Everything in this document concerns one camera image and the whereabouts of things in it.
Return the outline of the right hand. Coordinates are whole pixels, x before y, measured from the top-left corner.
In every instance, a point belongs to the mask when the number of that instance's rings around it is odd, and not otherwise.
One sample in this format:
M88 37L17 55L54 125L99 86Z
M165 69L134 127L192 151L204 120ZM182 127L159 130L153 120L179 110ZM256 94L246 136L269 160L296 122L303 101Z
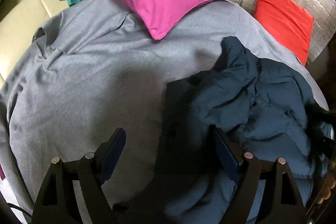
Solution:
M318 193L317 199L315 200L315 203L321 204L324 200L327 200L331 196L331 190L335 188L335 174L332 172L329 172L325 180L321 186L321 189Z

